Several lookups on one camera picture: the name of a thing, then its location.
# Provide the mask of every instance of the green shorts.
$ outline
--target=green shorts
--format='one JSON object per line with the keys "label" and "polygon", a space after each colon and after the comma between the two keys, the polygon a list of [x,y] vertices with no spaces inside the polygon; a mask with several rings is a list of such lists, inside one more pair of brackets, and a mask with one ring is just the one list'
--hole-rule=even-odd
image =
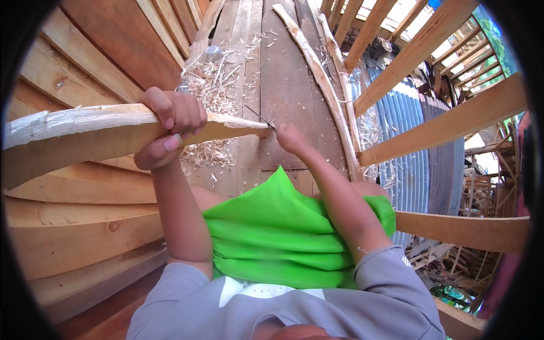
{"label": "green shorts", "polygon": [[[385,196],[363,196],[387,236],[395,211]],[[354,288],[353,258],[322,200],[298,192],[279,167],[260,186],[203,213],[213,241],[214,278],[293,288]]]}

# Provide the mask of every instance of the peeled wooden stick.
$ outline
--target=peeled wooden stick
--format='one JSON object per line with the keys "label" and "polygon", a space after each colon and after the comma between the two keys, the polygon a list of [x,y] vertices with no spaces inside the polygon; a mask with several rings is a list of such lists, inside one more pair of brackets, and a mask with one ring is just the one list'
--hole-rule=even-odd
{"label": "peeled wooden stick", "polygon": [[289,14],[287,14],[282,5],[275,4],[272,6],[272,8],[287,25],[287,29],[304,53],[308,66],[312,70],[313,76],[316,78],[319,87],[325,95],[325,99],[327,100],[327,103],[332,111],[332,116],[335,118],[342,145],[344,146],[344,153],[348,163],[349,178],[352,181],[362,180],[363,176],[362,172],[360,171],[361,167],[359,166],[357,158],[355,157],[355,150],[349,136],[348,125],[345,122],[340,103],[338,102],[338,98],[336,97],[336,94],[332,88],[331,81],[325,74],[325,70],[323,70],[316,53],[313,51],[312,47],[308,43],[308,40],[306,40],[296,22],[289,16]]}
{"label": "peeled wooden stick", "polygon": [[332,62],[336,67],[336,71],[340,78],[340,86],[342,87],[342,92],[344,93],[345,106],[348,111],[348,120],[349,120],[349,129],[351,130],[351,139],[353,140],[353,148],[356,153],[361,152],[361,140],[359,137],[359,130],[357,129],[357,122],[355,120],[355,110],[353,109],[353,103],[351,101],[351,89],[348,88],[349,84],[349,75],[344,66],[344,59],[342,58],[342,53],[340,48],[336,43],[335,37],[332,36],[331,29],[329,24],[327,24],[327,17],[321,13],[318,17],[319,22],[323,26],[323,32],[325,33],[325,44],[327,46],[327,51],[332,58]]}
{"label": "peeled wooden stick", "polygon": [[[182,146],[248,134],[265,137],[264,123],[208,113],[208,124]],[[166,134],[157,116],[143,104],[92,106],[38,112],[6,124],[4,189],[87,160],[105,160],[141,151]]]}

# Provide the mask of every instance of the nail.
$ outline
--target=nail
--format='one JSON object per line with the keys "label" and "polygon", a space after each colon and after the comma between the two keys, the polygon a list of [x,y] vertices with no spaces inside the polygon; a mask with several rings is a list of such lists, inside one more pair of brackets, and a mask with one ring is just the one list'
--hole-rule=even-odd
{"label": "nail", "polygon": [[181,142],[182,139],[180,135],[176,133],[164,142],[164,147],[166,147],[166,150],[168,150],[168,152],[172,152],[181,145]]}
{"label": "nail", "polygon": [[164,127],[167,129],[171,129],[174,127],[174,118],[168,118],[166,122],[164,123]]}

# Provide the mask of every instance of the leg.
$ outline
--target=leg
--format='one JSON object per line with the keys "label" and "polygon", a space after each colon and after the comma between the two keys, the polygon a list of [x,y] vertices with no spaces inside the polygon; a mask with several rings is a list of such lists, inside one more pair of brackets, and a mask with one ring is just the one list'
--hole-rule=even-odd
{"label": "leg", "polygon": [[[351,185],[359,192],[361,196],[379,196],[383,195],[387,197],[389,201],[391,201],[389,194],[387,191],[385,191],[384,188],[382,188],[379,184],[373,183],[373,182],[367,182],[367,181],[357,181],[357,182],[350,182]],[[317,193],[312,195],[313,198],[316,199],[322,199],[321,194]]]}
{"label": "leg", "polygon": [[218,195],[203,187],[191,186],[191,191],[193,192],[193,196],[195,196],[196,204],[199,205],[201,212],[230,199],[230,197]]}

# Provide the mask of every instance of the corrugated metal sheet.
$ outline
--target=corrugated metal sheet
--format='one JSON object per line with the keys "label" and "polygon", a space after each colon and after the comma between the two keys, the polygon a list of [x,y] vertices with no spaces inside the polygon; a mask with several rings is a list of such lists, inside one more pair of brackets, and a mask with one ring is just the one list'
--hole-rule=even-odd
{"label": "corrugated metal sheet", "polygon": [[[441,100],[419,94],[423,120],[449,110]],[[458,138],[429,149],[429,214],[458,215],[462,195],[464,139]]]}
{"label": "corrugated metal sheet", "polygon": [[[367,68],[372,81],[382,72]],[[397,84],[376,103],[381,128],[381,141],[393,138],[421,123],[423,112],[418,91],[409,79]],[[429,154],[421,150],[392,159],[380,166],[380,184],[390,197],[395,210],[417,213],[428,212],[429,200]],[[411,235],[395,232],[391,240],[404,248]]]}

